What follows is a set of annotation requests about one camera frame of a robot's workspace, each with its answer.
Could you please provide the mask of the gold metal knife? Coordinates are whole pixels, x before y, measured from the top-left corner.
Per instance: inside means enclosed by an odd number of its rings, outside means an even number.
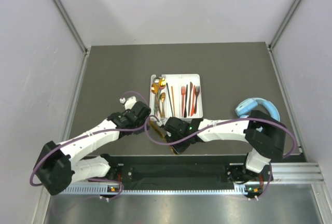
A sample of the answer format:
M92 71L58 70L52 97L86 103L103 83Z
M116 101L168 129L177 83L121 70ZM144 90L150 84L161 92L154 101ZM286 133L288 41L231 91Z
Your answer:
M167 144L168 142L167 142L167 139L166 139L166 135L158 127L158 125L155 122L151 121L151 120L149 121L149 125L161 137L162 141ZM169 146L169 148L170 148L170 150L172 151L173 154L179 155L179 153L172 146Z

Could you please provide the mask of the gold metal spoon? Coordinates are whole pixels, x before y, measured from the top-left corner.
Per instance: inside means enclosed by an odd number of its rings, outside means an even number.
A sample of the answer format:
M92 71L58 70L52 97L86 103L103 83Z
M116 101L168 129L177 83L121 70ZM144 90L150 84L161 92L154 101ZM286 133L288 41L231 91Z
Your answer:
M164 117L165 116L165 112L164 112L165 92L162 92L160 94L159 100L161 102L161 117Z

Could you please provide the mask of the white divided utensil tray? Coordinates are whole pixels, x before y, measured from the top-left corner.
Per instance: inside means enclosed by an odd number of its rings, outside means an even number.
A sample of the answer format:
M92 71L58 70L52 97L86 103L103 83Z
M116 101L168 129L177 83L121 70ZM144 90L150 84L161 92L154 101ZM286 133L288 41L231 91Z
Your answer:
M150 84L154 83L155 77L164 77L166 79L166 82L169 85L170 95L171 95L171 86L173 86L174 90L174 105L175 105L175 117L181 118L184 120L189 120L192 118L202 118L203 117L203 106L202 106L202 87L200 83L200 76L198 74L163 74L163 75L151 75L150 78ZM192 82L193 86L200 86L200 94L198 97L198 104L197 104L197 113L193 116L189 117L182 117L182 96L181 96L181 86L186 87L186 94L187 94L187 88L189 83ZM165 101L164 101L164 112L165 116L161 117L158 111L158 107L156 105L156 98L157 95L154 95L151 92L150 88L150 97L149 97L149 106L151 108L151 113L153 115L156 115L157 117L164 119L172 117L171 115L171 108L169 104L169 98L167 93L167 88L162 90L162 92L165 92ZM186 109L186 94L185 94L185 108L184 108L184 114Z

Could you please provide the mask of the orange plastic knife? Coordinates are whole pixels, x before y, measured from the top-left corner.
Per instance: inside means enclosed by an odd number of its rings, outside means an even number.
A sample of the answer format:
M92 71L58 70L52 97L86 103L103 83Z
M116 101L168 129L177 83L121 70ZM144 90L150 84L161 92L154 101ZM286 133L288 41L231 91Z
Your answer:
M192 91L192 102L191 102L190 116L193 116L194 113L195 113L195 98L196 98L196 85L193 86L193 91Z

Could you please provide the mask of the orange plastic fork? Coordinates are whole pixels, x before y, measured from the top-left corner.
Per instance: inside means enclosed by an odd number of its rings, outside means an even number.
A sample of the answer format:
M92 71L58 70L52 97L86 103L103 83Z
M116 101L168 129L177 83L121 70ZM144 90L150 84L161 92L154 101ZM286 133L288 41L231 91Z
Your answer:
M186 94L186 87L185 87L185 86L181 86L181 96L182 96L182 117L184 116L185 94Z

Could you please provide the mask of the iridescent purple spoon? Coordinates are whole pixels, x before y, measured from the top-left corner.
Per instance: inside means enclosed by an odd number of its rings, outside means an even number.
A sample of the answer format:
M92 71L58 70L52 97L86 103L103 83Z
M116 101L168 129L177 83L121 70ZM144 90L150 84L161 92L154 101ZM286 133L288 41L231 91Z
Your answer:
M156 98L156 105L158 107L159 114L161 114L159 97L160 97L160 94L161 94L162 90L166 86L166 79L164 77L160 77L160 80L157 84L159 85L159 93L158 93L157 98Z

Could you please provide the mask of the black chopstick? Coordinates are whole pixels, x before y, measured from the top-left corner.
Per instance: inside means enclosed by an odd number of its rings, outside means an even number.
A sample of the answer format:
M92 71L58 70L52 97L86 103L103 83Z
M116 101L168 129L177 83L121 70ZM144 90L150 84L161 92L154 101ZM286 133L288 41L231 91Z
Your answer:
M167 82L166 82L166 88L167 88L167 93L168 93L168 98L169 98L169 104L170 104L170 108L171 108L171 115L172 115L172 117L174 117L173 106L172 106L172 103L171 103L170 90L169 90L169 85L168 85Z

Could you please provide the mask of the gold thin utensil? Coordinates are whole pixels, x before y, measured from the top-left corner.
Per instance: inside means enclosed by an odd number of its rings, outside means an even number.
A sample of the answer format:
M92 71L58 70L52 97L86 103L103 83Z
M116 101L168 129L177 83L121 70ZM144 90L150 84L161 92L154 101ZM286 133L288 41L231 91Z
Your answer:
M158 93L159 93L159 85L157 83L152 83L152 85L151 85L151 92L154 95L158 95Z

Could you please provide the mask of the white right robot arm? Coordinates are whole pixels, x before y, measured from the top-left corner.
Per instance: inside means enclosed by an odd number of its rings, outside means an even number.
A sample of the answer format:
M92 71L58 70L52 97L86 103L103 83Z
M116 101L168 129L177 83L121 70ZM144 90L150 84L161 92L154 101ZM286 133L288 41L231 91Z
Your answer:
M271 160L282 159L285 146L285 125L260 110L247 118L209 120L193 118L190 122L170 117L158 121L157 126L166 131L165 140L176 154L183 153L190 145L211 141L240 141L251 145L240 168L228 168L231 181L245 183L255 180Z

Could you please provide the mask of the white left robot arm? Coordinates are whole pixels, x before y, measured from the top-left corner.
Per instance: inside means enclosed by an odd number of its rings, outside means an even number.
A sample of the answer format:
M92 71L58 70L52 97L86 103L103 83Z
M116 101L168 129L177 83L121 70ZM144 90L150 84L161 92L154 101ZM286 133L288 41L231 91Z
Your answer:
M49 141L43 146L33 175L50 195L57 195L79 181L95 178L110 181L117 177L118 169L109 155L102 154L92 159L86 156L110 142L142 131L151 113L150 107L134 96L122 103L123 112L110 114L94 128L70 140L58 144Z

